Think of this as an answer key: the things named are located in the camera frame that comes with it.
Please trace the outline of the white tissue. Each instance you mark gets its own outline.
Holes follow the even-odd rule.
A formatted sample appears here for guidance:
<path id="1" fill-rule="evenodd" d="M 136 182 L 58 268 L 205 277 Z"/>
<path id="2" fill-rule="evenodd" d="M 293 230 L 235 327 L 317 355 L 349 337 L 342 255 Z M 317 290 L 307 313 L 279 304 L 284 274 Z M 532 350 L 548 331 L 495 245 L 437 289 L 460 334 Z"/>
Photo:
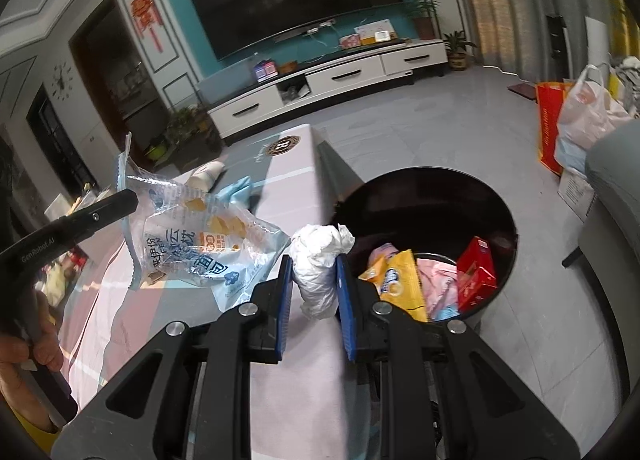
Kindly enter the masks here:
<path id="1" fill-rule="evenodd" d="M 355 237 L 342 224 L 311 225 L 300 228 L 292 237 L 288 255 L 300 295 L 302 311 L 313 320 L 332 317 L 337 308 L 335 262 L 347 254 Z"/>

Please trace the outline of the yellow snack bag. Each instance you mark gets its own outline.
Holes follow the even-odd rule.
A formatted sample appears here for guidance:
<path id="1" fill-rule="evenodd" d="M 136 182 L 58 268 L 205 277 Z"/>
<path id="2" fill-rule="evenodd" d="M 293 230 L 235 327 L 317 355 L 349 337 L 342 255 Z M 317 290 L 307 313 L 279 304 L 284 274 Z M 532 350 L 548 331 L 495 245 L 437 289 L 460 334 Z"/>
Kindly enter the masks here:
<path id="1" fill-rule="evenodd" d="M 381 254 L 359 279 L 374 284 L 381 301 L 401 308 L 417 321 L 428 321 L 416 260 L 410 250 Z"/>

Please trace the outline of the blue face mask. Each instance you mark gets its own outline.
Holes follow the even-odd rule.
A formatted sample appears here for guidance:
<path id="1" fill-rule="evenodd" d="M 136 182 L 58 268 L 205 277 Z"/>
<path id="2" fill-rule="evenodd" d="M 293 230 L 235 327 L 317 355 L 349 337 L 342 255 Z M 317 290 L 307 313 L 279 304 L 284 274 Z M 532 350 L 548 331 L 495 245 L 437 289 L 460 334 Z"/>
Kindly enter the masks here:
<path id="1" fill-rule="evenodd" d="M 216 192 L 215 198 L 220 202 L 235 204 L 248 210 L 250 208 L 250 197 L 253 194 L 253 188 L 254 183 L 250 176 L 244 176 Z"/>

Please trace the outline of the pink plastic bag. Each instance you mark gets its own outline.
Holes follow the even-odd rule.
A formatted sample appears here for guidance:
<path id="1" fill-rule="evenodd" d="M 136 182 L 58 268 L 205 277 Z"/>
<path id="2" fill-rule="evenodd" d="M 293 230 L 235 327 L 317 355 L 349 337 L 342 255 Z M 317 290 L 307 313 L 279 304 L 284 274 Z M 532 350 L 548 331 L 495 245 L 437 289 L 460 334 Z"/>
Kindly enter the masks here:
<path id="1" fill-rule="evenodd" d="M 398 251 L 392 244 L 385 243 L 384 246 L 371 252 L 368 268 L 381 254 L 390 255 L 396 252 L 401 251 Z M 427 322 L 457 317 L 459 310 L 456 265 L 446 262 L 443 258 L 416 258 L 414 256 L 414 259 L 425 300 Z"/>

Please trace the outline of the blue white bread wrapper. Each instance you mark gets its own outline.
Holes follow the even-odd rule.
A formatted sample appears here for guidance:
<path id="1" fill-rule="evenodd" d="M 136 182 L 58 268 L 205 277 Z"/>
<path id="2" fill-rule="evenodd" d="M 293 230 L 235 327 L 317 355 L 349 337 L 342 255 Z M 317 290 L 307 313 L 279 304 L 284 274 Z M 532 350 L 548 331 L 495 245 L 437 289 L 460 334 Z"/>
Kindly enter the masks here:
<path id="1" fill-rule="evenodd" d="M 131 290 L 182 281 L 213 293 L 225 312 L 250 299 L 290 238 L 250 209 L 138 168 L 132 136 L 117 158 L 117 189 L 132 190 L 137 209 L 122 220 L 132 261 Z"/>

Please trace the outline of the white paper cup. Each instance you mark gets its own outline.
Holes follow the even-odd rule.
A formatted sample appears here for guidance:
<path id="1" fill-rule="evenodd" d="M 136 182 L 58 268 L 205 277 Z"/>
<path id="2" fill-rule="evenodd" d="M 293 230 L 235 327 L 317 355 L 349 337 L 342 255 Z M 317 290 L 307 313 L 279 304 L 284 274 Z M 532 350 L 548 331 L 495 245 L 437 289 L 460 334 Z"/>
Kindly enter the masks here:
<path id="1" fill-rule="evenodd" d="M 186 186 L 193 189 L 211 191 L 224 170 L 224 162 L 213 160 L 196 168 L 186 180 Z"/>

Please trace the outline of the red cigarette carton box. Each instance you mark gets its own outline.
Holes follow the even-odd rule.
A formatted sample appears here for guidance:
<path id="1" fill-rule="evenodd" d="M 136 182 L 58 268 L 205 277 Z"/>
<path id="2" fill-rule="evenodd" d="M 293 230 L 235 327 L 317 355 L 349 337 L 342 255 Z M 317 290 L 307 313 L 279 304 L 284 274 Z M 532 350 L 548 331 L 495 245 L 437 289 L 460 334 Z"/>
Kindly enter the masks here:
<path id="1" fill-rule="evenodd" d="M 467 313 L 497 291 L 494 262 L 488 243 L 474 237 L 457 259 L 458 310 Z"/>

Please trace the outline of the black round trash bin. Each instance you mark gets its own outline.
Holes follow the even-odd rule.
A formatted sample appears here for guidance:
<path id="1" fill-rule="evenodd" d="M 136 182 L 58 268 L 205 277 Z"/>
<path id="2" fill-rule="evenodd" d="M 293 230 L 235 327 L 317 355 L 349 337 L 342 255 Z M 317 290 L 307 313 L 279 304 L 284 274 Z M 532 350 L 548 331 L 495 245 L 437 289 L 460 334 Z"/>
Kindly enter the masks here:
<path id="1" fill-rule="evenodd" d="M 488 244 L 502 290 L 518 255 L 518 228 L 500 194 L 452 168 L 418 166 L 375 177 L 337 202 L 331 223 L 356 238 L 348 254 L 353 272 L 363 272 L 371 251 L 384 243 L 455 261 L 478 237 Z"/>

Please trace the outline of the leafy plant in black planter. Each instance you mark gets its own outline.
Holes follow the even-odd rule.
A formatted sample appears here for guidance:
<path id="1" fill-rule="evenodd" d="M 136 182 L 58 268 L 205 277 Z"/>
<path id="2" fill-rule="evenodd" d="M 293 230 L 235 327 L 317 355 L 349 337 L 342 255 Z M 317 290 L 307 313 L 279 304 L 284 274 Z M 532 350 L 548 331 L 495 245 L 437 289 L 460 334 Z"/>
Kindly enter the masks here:
<path id="1" fill-rule="evenodd" d="M 209 105 L 198 102 L 170 116 L 163 132 L 167 151 L 153 164 L 153 172 L 175 168 L 180 174 L 220 156 L 224 142 L 208 110 Z"/>

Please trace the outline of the red chinese knot left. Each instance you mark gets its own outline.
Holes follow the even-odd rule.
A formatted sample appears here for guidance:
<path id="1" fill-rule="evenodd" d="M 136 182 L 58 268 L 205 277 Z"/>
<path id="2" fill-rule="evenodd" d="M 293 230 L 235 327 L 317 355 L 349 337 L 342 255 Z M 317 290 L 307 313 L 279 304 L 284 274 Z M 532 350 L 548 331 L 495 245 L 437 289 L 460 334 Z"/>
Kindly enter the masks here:
<path id="1" fill-rule="evenodd" d="M 144 32 L 148 31 L 156 50 L 163 53 L 160 38 L 154 30 L 154 26 L 163 27 L 163 20 L 160 18 L 160 12 L 155 2 L 153 0 L 131 0 L 130 12 L 140 40 L 144 39 Z"/>

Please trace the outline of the white tv cabinet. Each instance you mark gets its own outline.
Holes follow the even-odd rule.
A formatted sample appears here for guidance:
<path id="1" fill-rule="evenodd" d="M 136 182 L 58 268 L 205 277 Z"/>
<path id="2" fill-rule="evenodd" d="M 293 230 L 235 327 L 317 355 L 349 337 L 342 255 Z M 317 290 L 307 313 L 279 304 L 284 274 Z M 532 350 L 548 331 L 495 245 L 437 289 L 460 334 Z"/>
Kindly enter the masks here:
<path id="1" fill-rule="evenodd" d="M 322 100 L 448 62 L 442 40 L 409 41 L 344 55 L 259 84 L 208 110 L 222 138 Z"/>

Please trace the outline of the potted plant on floor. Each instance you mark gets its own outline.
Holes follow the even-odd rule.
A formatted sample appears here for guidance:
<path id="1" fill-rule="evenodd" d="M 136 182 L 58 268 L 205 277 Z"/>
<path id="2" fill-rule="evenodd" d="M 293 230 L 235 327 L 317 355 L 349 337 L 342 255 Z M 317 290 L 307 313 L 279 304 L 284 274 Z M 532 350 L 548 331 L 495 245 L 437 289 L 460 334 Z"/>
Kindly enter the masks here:
<path id="1" fill-rule="evenodd" d="M 448 64 L 452 70 L 463 71 L 469 67 L 469 48 L 477 48 L 477 45 L 466 38 L 464 31 L 445 33 L 444 40 Z"/>

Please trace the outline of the red shopping bag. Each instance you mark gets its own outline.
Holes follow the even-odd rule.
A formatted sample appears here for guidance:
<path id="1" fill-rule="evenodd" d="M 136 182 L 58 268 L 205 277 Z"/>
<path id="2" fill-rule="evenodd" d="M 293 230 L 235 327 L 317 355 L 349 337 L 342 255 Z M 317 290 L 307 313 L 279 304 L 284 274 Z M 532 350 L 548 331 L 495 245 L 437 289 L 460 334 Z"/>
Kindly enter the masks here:
<path id="1" fill-rule="evenodd" d="M 555 161 L 554 150 L 558 136 L 558 119 L 564 100 L 572 88 L 570 83 L 540 82 L 536 84 L 538 107 L 538 160 L 552 173 L 560 176 L 563 168 Z"/>

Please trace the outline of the potted plant on cabinet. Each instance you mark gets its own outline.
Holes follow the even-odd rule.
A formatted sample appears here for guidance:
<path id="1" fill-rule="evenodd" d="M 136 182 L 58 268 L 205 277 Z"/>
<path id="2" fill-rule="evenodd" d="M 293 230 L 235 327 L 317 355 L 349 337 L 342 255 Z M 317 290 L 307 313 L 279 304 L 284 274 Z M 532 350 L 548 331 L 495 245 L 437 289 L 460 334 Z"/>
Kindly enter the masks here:
<path id="1" fill-rule="evenodd" d="M 405 14 L 411 19 L 420 40 L 437 38 L 437 3 L 433 0 L 402 0 Z"/>

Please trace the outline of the white plastic bag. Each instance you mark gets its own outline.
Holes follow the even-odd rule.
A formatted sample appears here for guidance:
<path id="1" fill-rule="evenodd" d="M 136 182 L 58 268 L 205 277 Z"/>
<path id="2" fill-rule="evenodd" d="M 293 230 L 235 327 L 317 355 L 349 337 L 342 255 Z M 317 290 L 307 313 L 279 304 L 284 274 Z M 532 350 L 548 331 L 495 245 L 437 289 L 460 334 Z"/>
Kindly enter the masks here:
<path id="1" fill-rule="evenodd" d="M 564 99 L 556 142 L 588 150 L 633 118 L 606 88 L 600 68 L 587 64 Z"/>

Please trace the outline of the upright vacuum cleaner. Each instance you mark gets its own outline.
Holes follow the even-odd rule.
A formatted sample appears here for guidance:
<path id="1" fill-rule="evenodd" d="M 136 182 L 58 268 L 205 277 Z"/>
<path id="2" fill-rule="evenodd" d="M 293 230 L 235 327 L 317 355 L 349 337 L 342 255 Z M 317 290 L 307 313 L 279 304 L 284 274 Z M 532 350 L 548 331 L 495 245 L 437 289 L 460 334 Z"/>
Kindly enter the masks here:
<path id="1" fill-rule="evenodd" d="M 550 0 L 551 12 L 546 15 L 550 36 L 551 59 L 559 81 L 570 78 L 570 50 L 567 47 L 567 30 L 564 18 L 559 14 L 557 0 Z"/>

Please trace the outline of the window curtain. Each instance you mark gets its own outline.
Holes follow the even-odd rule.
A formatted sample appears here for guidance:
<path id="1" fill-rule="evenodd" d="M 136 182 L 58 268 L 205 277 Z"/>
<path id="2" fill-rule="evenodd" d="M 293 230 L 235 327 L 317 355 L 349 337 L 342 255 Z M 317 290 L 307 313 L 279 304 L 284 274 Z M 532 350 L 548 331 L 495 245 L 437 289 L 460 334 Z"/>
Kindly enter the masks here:
<path id="1" fill-rule="evenodd" d="M 629 0 L 557 0 L 566 24 L 570 78 L 586 64 L 617 64 L 639 53 L 639 21 Z M 465 0 L 477 56 L 529 82 L 559 81 L 546 15 L 550 0 Z"/>

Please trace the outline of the wall clock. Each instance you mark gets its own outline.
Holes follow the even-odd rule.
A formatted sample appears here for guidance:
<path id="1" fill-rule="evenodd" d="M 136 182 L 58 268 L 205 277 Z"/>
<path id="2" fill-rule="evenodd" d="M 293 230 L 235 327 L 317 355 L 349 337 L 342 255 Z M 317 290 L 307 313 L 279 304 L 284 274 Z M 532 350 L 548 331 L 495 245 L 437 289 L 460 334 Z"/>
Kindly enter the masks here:
<path id="1" fill-rule="evenodd" d="M 51 95 L 56 100 L 65 102 L 70 98 L 70 92 L 73 90 L 73 75 L 72 68 L 66 61 L 54 66 L 51 87 Z"/>

